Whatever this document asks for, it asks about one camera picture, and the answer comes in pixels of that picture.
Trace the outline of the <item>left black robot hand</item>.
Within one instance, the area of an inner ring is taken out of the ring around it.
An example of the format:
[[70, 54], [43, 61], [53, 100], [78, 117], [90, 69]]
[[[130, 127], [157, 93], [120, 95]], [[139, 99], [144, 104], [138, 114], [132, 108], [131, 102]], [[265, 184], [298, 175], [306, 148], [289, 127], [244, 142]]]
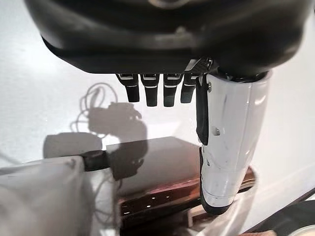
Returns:
[[200, 199], [232, 205], [253, 157], [271, 70], [298, 51], [311, 0], [28, 0], [47, 48], [89, 73], [115, 74], [149, 105], [158, 75], [166, 107], [196, 91]]

